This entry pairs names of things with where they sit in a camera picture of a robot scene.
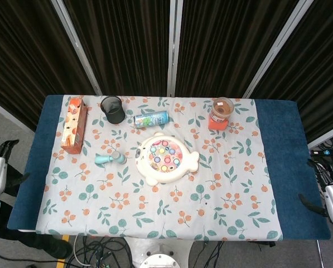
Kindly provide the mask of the teal toy hammer grey ends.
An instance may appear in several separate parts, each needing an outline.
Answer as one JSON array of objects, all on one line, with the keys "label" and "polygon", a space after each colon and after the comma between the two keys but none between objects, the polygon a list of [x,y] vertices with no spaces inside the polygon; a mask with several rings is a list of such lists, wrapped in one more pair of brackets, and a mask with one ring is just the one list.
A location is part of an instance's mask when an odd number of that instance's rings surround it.
[{"label": "teal toy hammer grey ends", "polygon": [[117,162],[119,164],[125,164],[127,158],[118,151],[112,152],[110,155],[97,155],[94,159],[96,164],[106,164],[109,162]]}]

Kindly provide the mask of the dark pleated partition panel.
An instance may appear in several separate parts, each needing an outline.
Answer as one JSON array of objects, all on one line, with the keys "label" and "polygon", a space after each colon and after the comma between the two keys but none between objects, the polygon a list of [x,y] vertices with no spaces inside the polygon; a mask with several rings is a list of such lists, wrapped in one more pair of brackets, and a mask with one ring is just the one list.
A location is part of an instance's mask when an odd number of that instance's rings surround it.
[{"label": "dark pleated partition panel", "polygon": [[298,0],[184,0],[175,95],[240,98]]},{"label": "dark pleated partition panel", "polygon": [[0,0],[0,106],[35,130],[45,98],[95,92],[50,0]]},{"label": "dark pleated partition panel", "polygon": [[297,103],[308,142],[333,129],[333,0],[314,0],[253,90]]},{"label": "dark pleated partition panel", "polygon": [[64,4],[102,94],[167,94],[170,0]]}]

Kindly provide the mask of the black mesh pen cup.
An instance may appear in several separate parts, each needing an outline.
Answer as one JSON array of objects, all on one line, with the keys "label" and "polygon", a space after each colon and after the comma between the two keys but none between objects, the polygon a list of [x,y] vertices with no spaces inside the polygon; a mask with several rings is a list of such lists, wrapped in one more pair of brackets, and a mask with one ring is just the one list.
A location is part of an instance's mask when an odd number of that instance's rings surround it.
[{"label": "black mesh pen cup", "polygon": [[101,110],[104,112],[107,121],[117,125],[124,121],[126,114],[122,106],[122,100],[117,96],[105,97],[101,104]]}]

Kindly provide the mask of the clear plastic snack jar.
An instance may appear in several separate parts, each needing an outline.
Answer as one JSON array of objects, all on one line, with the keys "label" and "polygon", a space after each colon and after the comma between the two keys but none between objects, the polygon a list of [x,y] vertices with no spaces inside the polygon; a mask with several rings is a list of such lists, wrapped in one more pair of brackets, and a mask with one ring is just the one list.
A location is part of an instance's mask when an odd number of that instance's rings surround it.
[{"label": "clear plastic snack jar", "polygon": [[234,111],[234,104],[229,98],[220,97],[214,100],[210,118],[215,122],[227,120]]}]

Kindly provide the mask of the white whack-a-mole toy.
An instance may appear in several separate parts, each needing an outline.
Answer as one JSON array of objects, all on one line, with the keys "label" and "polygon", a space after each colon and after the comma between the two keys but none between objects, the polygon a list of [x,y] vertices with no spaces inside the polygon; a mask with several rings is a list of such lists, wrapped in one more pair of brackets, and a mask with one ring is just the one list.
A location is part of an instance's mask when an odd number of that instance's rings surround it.
[{"label": "white whack-a-mole toy", "polygon": [[177,138],[162,132],[144,140],[136,149],[135,163],[146,183],[155,186],[198,171],[200,154],[189,151]]}]

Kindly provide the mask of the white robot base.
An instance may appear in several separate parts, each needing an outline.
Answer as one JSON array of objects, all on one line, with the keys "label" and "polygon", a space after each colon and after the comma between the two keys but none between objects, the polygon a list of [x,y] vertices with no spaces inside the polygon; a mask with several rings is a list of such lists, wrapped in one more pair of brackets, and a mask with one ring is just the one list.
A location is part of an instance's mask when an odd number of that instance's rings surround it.
[{"label": "white robot base", "polygon": [[188,268],[190,240],[127,237],[134,268]]}]

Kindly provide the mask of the orange cardboard snack box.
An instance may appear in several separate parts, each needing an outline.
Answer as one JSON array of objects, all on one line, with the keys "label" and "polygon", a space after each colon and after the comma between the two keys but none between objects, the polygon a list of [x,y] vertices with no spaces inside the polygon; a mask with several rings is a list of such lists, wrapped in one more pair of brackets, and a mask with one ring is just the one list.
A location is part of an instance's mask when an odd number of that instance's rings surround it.
[{"label": "orange cardboard snack box", "polygon": [[61,148],[68,154],[81,153],[86,126],[87,106],[80,97],[71,98],[67,106]]}]

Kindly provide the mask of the light blue drink can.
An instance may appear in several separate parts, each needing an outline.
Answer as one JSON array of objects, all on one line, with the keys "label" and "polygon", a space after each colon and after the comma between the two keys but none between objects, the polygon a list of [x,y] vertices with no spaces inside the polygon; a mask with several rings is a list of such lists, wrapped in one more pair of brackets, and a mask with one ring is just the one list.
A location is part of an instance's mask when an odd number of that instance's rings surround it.
[{"label": "light blue drink can", "polygon": [[160,126],[160,125],[165,125],[169,122],[167,111],[140,114],[134,116],[133,118],[134,118],[134,126],[136,128]]}]

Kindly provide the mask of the grey partition post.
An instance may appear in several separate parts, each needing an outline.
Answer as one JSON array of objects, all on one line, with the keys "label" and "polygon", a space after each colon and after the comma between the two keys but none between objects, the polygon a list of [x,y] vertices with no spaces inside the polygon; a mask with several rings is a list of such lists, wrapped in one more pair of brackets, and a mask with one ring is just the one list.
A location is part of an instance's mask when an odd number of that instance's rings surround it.
[{"label": "grey partition post", "polygon": [[276,59],[278,53],[281,51],[283,46],[286,44],[289,37],[292,35],[293,31],[296,29],[298,24],[303,19],[304,15],[307,13],[309,8],[312,6],[314,0],[298,0],[294,9],[292,10],[290,16],[287,18],[284,26],[277,35],[274,43],[266,54],[264,60],[260,64],[257,72],[255,73],[253,79],[249,83],[247,89],[245,90],[242,98],[250,98],[255,88],[271,66],[271,64]]},{"label": "grey partition post", "polygon": [[103,95],[63,0],[50,0],[96,95]]},{"label": "grey partition post", "polygon": [[177,66],[180,49],[182,10],[184,0],[170,0],[167,96],[174,97],[176,92]]}]

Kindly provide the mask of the black rounded floor object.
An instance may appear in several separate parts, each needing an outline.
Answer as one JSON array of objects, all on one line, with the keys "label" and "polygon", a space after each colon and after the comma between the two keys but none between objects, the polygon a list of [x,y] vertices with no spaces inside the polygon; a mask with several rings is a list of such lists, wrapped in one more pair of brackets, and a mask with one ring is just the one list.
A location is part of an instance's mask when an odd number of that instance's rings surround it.
[{"label": "black rounded floor object", "polygon": [[27,247],[44,250],[56,259],[66,259],[73,251],[71,244],[67,241],[59,240],[52,235],[6,229],[0,230],[0,238],[19,241]]}]

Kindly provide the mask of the dark blue table mat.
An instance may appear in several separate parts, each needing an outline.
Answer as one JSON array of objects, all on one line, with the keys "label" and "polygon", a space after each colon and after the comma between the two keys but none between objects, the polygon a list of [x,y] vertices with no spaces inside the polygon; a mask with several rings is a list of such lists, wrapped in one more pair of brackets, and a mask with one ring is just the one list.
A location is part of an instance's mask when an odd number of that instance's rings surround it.
[{"label": "dark blue table mat", "polygon": [[[48,95],[45,99],[25,168],[29,177],[19,188],[9,229],[36,229],[62,99],[62,95]],[[257,99],[255,105],[283,238],[330,239],[327,220],[306,209],[298,197],[303,193],[316,205],[322,204],[314,170],[307,164],[310,155],[296,102]]]}]

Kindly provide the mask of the floral fruit print tablecloth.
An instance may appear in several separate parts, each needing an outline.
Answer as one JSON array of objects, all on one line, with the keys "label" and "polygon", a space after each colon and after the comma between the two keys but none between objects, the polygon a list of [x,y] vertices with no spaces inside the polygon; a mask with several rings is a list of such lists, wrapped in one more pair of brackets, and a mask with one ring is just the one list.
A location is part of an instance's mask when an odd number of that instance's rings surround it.
[{"label": "floral fruit print tablecloth", "polygon": [[[81,153],[60,146],[69,96],[61,112],[36,231],[110,237],[280,241],[283,238],[253,99],[234,99],[225,131],[208,129],[210,98],[123,97],[125,120],[112,125],[101,97],[83,98],[87,122]],[[136,128],[134,116],[167,111],[165,125]],[[200,154],[198,171],[150,186],[135,163],[137,147],[155,132]],[[125,164],[96,164],[118,151]]]}]

